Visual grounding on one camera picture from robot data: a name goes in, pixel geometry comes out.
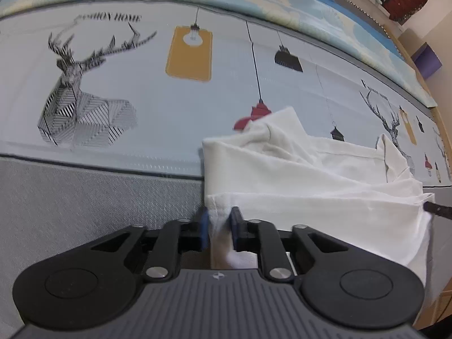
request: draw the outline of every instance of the white cloth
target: white cloth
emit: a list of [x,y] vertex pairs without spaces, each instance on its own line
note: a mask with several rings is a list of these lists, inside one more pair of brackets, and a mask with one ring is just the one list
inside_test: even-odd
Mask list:
[[257,266],[255,254],[232,249],[226,221],[238,206],[246,220],[306,224],[403,264],[425,284],[431,215],[422,206],[434,195],[386,135],[376,149],[311,137],[289,107],[203,148],[213,268]]

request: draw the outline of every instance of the pendant lamp print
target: pendant lamp print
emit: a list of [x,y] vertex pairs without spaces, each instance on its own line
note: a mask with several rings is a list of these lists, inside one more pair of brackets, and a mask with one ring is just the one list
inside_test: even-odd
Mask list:
[[297,56],[291,55],[289,52],[289,49],[283,45],[283,41],[281,40],[281,36],[279,35],[279,31],[276,31],[278,33],[279,41],[281,42],[281,45],[279,46],[278,52],[275,54],[275,63],[284,67],[287,67],[289,69],[303,72],[303,69],[300,64],[300,60]]
[[257,105],[251,107],[251,115],[248,117],[241,118],[239,121],[237,121],[234,125],[234,130],[242,131],[243,129],[245,129],[248,122],[256,121],[259,118],[269,115],[270,113],[272,113],[272,111],[268,109],[268,107],[264,104],[262,99],[259,99]]
[[446,150],[444,149],[444,146],[442,145],[441,135],[435,130],[435,128],[433,128],[433,132],[435,133],[436,145],[438,146],[438,148],[439,148],[439,150],[441,152],[441,155],[444,158],[444,163],[446,164],[447,176],[449,177],[449,181],[452,181],[452,174],[451,174],[451,170],[450,170],[450,167],[449,167],[449,162],[447,161]]
[[254,60],[255,72],[256,72],[257,88],[258,88],[258,92],[259,92],[259,101],[258,101],[256,106],[252,106],[251,107],[251,115],[250,116],[241,118],[240,120],[238,120],[234,124],[234,130],[236,130],[236,131],[242,131],[243,129],[245,129],[245,127],[248,124],[248,122],[256,121],[259,118],[262,118],[262,117],[272,113],[272,111],[270,111],[268,109],[268,107],[265,105],[264,101],[262,100],[262,96],[261,96],[261,93],[260,93],[259,76],[257,74],[256,57],[255,57],[255,54],[254,54],[254,42],[251,40],[251,35],[249,33],[249,28],[248,28],[248,22],[245,21],[245,23],[246,23],[246,28],[248,29],[249,41],[251,42],[251,51],[253,53],[253,60]]
[[331,136],[334,140],[344,141],[344,135],[340,133],[340,131],[335,126],[333,131],[331,131]]
[[439,173],[438,165],[435,162],[435,168],[436,168],[436,177],[438,177],[439,183],[441,183],[441,174]]
[[212,32],[197,24],[176,27],[169,49],[165,72],[169,76],[207,82],[212,77]]
[[369,90],[369,93],[367,93],[367,96],[364,98],[364,96],[362,95],[361,92],[359,92],[361,94],[361,97],[363,98],[363,100],[365,101],[365,103],[367,104],[367,106],[370,108],[370,110],[374,113],[374,115],[376,115],[380,120],[381,123],[383,125],[383,127],[385,128],[385,130],[389,133],[389,135],[391,136],[391,140],[392,143],[395,145],[395,147],[399,150],[399,152],[403,155],[403,157],[406,159],[406,163],[408,164],[408,167],[410,168],[410,172],[411,174],[414,176],[414,162],[413,162],[413,158],[411,156],[409,156],[408,154],[406,154],[402,149],[400,149],[400,145],[399,145],[399,141],[397,140],[397,135],[399,134],[399,131],[397,130],[397,127],[400,125],[400,119],[399,119],[399,115],[397,114],[397,112],[395,112],[392,107],[391,104],[388,101],[389,104],[389,108],[390,108],[390,112],[391,112],[391,125],[389,127],[386,119],[384,118],[384,116],[380,113],[380,110],[378,109],[378,106],[376,105],[375,107],[372,105],[369,96],[371,93],[371,90]]
[[427,172],[429,173],[429,176],[431,177],[432,176],[432,168],[433,167],[430,164],[429,159],[427,158],[427,154],[424,153],[424,155],[425,155],[425,167],[427,169]]
[[417,116],[416,119],[418,120],[419,130],[421,130],[421,132],[424,132],[421,121],[419,121],[419,118]]
[[334,126],[334,129],[330,132],[331,137],[332,137],[334,140],[344,141],[344,135],[342,135],[342,133],[338,130],[337,125],[336,125],[336,122],[334,122],[334,120],[333,120],[333,115],[331,114],[331,109],[329,108],[329,101],[328,101],[328,98],[325,98],[325,100],[326,100],[326,106],[327,106],[327,108],[328,108],[329,116],[331,117],[331,123],[332,123],[333,126]]
[[417,145],[417,141],[416,141],[416,138],[414,137],[414,132],[411,127],[410,120],[408,120],[408,114],[402,109],[402,106],[399,106],[399,112],[400,112],[400,115],[402,116],[402,121],[403,121],[403,124],[405,125],[406,132],[408,133],[408,136],[410,137],[410,141],[414,145]]

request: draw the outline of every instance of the wooden bed frame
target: wooden bed frame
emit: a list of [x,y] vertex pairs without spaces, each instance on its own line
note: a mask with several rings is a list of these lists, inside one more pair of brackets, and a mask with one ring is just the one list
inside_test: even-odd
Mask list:
[[[419,81],[419,84],[421,84],[422,88],[424,88],[425,91],[432,97],[429,87],[427,86],[424,78],[422,77],[421,73],[419,72],[419,69],[414,64],[413,60],[411,59],[411,56],[406,51],[405,47],[400,43],[400,41],[397,39],[397,37],[392,33],[389,26],[385,25],[383,27],[385,28],[386,32],[388,33],[388,36],[392,39],[395,46],[397,47],[397,49],[399,50],[399,52],[405,59],[405,62],[408,65],[410,65],[416,72],[416,77]],[[444,122],[442,121],[441,113],[439,112],[438,107],[431,108],[430,111],[432,113],[433,120],[435,121],[436,125],[438,126],[439,134],[440,134],[442,142],[444,144],[447,161],[449,162],[449,164],[451,164],[451,158],[450,158],[452,155],[451,141],[450,141],[449,135],[447,133],[446,127],[444,126]]]

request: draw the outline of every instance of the purple object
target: purple object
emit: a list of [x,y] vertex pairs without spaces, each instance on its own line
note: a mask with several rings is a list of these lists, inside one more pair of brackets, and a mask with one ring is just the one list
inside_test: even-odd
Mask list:
[[427,43],[424,43],[411,58],[424,79],[432,76],[442,66],[438,56]]

